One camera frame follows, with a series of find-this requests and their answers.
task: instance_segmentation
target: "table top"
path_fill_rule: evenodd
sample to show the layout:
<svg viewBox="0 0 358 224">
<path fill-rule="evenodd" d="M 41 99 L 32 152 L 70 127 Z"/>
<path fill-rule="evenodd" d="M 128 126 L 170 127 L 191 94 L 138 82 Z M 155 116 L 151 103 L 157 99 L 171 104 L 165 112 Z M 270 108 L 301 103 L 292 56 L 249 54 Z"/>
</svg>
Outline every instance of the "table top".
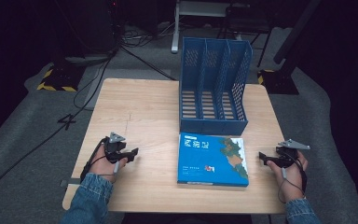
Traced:
<svg viewBox="0 0 358 224">
<path fill-rule="evenodd" d="M 118 173 L 110 211 L 170 213 L 282 214 L 274 174 L 258 159 L 258 152 L 275 156 L 282 131 L 266 89 L 246 85 L 244 109 L 249 120 L 242 138 L 249 186 L 179 185 L 179 82 L 108 78 L 103 83 L 72 178 L 98 142 L 115 132 L 126 138 L 127 150 L 139 148 L 135 161 Z M 68 209 L 78 185 L 70 184 L 62 202 Z"/>
</svg>

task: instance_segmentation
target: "book cover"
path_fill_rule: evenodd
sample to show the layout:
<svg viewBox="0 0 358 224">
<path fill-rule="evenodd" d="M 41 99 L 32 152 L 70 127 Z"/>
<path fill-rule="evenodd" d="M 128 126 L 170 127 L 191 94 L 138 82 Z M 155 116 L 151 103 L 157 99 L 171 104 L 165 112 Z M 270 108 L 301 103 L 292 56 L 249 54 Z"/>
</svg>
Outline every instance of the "book cover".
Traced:
<svg viewBox="0 0 358 224">
<path fill-rule="evenodd" d="M 242 138 L 180 133 L 177 182 L 248 186 Z"/>
</svg>

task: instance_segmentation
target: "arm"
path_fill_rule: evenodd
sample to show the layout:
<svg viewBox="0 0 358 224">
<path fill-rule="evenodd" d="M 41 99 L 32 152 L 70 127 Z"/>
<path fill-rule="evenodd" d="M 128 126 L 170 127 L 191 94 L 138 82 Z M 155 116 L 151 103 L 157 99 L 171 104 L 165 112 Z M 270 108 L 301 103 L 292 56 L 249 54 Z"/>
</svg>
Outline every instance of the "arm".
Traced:
<svg viewBox="0 0 358 224">
<path fill-rule="evenodd" d="M 305 171 L 308 166 L 308 161 L 301 152 L 297 153 L 298 160 L 301 162 Z M 302 191 L 301 174 L 298 167 L 293 164 L 283 171 L 282 168 L 277 166 L 273 161 L 268 161 L 267 165 L 275 173 L 277 178 L 280 192 L 286 202 L 286 216 L 289 223 L 321 223 L 310 207 L 310 203 L 304 196 L 304 192 Z"/>
<path fill-rule="evenodd" d="M 71 207 L 63 215 L 60 223 L 104 223 L 107 216 L 107 204 L 113 192 L 115 165 L 105 157 L 103 146 L 94 156 L 93 163 L 77 189 Z M 122 159 L 122 168 L 127 159 Z"/>
</svg>

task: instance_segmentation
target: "file organizer slot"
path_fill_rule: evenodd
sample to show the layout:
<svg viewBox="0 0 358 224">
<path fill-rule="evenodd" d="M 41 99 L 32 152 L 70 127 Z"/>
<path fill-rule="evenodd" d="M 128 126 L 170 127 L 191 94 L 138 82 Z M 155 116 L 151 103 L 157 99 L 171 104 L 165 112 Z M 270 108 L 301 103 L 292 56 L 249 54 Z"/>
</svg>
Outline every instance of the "file organizer slot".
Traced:
<svg viewBox="0 0 358 224">
<path fill-rule="evenodd" d="M 184 37 L 179 85 L 180 131 L 241 135 L 252 59 L 248 41 Z"/>
</svg>

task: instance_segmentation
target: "denim jacket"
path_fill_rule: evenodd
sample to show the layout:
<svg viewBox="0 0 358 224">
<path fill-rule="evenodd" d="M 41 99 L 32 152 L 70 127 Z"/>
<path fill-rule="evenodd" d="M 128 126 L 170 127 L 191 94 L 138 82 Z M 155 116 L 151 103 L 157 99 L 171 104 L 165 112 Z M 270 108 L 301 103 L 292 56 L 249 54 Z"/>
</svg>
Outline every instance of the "denim jacket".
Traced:
<svg viewBox="0 0 358 224">
<path fill-rule="evenodd" d="M 88 173 L 60 223 L 104 223 L 108 212 L 107 204 L 112 192 L 113 185 L 109 181 Z M 306 199 L 297 199 L 287 203 L 286 212 L 290 224 L 321 223 Z"/>
</svg>

